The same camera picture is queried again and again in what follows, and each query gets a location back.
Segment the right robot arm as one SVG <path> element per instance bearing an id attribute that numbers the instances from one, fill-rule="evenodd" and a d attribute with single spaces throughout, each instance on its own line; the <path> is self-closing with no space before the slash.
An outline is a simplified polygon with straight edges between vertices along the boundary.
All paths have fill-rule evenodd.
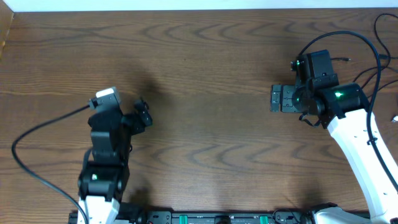
<path id="1" fill-rule="evenodd" d="M 272 112 L 298 113 L 326 129 L 343 151 L 361 187 L 369 217 L 324 203 L 301 223 L 397 223 L 397 164 L 378 130 L 370 102 L 357 83 L 341 85 L 327 50 L 300 54 L 291 63 L 293 85 L 273 85 Z"/>

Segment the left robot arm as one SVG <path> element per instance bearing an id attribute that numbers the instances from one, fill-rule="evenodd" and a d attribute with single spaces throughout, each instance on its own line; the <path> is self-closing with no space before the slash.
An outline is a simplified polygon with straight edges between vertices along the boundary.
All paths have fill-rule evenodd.
<path id="1" fill-rule="evenodd" d="M 95 114 L 88 120 L 91 149 L 85 153 L 78 179 L 78 223 L 114 223 L 129 178 L 131 138 L 152 124 L 149 106 L 134 103 L 134 111 L 123 114 L 113 97 L 93 98 L 89 107 Z"/>

